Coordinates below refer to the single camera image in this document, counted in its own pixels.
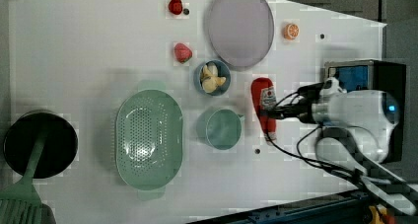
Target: black pot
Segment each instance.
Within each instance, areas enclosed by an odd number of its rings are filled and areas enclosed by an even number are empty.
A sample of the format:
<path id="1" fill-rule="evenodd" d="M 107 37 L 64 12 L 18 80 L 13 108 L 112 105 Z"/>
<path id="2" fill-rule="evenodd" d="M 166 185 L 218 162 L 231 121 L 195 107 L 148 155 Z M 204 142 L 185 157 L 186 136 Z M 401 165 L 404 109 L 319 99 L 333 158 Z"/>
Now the black pot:
<path id="1" fill-rule="evenodd" d="M 77 154 L 77 134 L 67 120 L 49 111 L 26 113 L 9 128 L 3 147 L 7 164 L 20 175 L 26 171 L 43 124 L 49 132 L 34 178 L 50 178 L 63 172 Z"/>

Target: purple plate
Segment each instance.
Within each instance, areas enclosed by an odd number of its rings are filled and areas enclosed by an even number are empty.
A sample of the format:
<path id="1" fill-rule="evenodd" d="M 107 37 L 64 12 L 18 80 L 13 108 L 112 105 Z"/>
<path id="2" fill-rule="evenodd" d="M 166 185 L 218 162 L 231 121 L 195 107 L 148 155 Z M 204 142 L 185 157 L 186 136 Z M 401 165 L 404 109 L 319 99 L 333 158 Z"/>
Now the purple plate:
<path id="1" fill-rule="evenodd" d="M 215 0 L 208 31 L 222 59 L 232 66 L 253 66 L 270 50 L 273 16 L 265 0 Z"/>

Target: orange fruit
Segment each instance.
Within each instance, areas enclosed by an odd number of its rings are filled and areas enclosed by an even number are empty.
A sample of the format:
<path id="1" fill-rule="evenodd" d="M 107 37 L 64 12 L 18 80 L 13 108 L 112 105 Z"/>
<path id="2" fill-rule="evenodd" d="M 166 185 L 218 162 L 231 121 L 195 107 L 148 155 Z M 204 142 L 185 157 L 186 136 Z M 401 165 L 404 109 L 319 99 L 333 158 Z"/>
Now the orange fruit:
<path id="1" fill-rule="evenodd" d="M 284 37 L 286 39 L 295 39 L 299 34 L 299 27 L 295 24 L 288 24 L 284 29 Z"/>

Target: green utensil handle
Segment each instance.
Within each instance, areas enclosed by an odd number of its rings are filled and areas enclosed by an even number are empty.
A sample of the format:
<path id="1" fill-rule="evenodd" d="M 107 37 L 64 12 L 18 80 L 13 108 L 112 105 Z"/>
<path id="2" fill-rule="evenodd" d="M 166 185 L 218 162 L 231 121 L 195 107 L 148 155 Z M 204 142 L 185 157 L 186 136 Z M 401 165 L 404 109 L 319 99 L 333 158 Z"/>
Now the green utensil handle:
<path id="1" fill-rule="evenodd" d="M 39 135 L 36 138 L 35 145 L 32 149 L 31 157 L 28 161 L 27 169 L 22 177 L 22 180 L 32 182 L 48 133 L 49 132 L 48 129 L 46 129 L 46 126 L 42 126 L 40 128 Z"/>

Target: green spatula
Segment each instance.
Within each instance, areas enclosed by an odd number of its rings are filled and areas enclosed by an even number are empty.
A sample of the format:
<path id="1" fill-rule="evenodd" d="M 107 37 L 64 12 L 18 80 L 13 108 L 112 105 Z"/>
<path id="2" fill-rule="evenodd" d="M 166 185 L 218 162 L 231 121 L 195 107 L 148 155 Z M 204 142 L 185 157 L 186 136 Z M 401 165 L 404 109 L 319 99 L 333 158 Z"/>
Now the green spatula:
<path id="1" fill-rule="evenodd" d="M 48 131 L 43 127 L 35 141 L 22 178 L 17 183 L 0 191 L 0 224 L 40 223 L 42 203 L 33 185 L 33 179 L 47 134 Z"/>

